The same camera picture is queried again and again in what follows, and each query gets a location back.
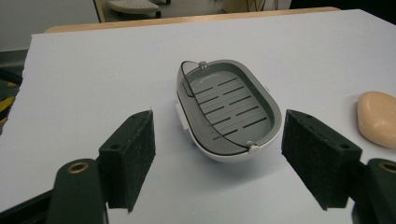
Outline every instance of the gray floor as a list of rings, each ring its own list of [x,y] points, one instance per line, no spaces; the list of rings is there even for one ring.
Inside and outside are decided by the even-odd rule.
[[[162,12],[162,18],[186,17],[223,14],[222,0],[172,0],[170,5],[166,5],[164,0],[151,0],[158,5]],[[288,9],[291,0],[278,0],[278,9]],[[274,0],[266,0],[264,11],[274,8]],[[155,14],[130,15],[117,13],[108,9],[109,21],[135,21],[154,19]]]

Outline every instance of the white tabletop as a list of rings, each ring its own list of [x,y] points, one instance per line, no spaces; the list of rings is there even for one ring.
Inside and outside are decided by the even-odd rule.
[[[177,70],[236,60],[283,117],[311,114],[360,146],[361,161],[396,161],[360,135],[356,118],[361,93],[396,95],[395,36],[360,10],[34,35],[0,136],[0,211],[51,189],[65,163],[95,159],[125,119],[151,108],[157,156],[132,214],[109,210],[110,223],[351,223],[352,201],[320,209],[280,154],[281,137],[241,163],[199,151],[177,117]]]

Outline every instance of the bolt hole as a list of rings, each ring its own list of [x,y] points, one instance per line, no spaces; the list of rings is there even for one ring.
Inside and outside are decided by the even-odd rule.
[[[120,144],[113,144],[110,146],[111,149],[119,149],[120,148]]]
[[[382,167],[382,169],[392,172],[396,174],[396,164],[390,163],[390,162],[380,162],[379,166]]]
[[[75,175],[75,174],[78,174],[78,173],[81,173],[81,172],[85,171],[89,166],[90,165],[87,162],[79,161],[79,162],[76,162],[76,163],[70,165],[67,168],[67,172],[69,174]]]
[[[349,148],[349,145],[347,145],[347,144],[341,144],[340,147],[341,147],[341,148]]]

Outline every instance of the soap dish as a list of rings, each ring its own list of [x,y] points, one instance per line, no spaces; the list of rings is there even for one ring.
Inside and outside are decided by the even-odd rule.
[[[183,128],[216,161],[252,158],[274,141],[282,123],[276,101],[236,61],[182,63],[177,100]]]

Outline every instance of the orange oval object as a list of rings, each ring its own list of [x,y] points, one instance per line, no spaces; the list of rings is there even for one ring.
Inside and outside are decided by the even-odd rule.
[[[361,134],[381,147],[396,149],[396,98],[379,91],[359,97],[358,122]]]

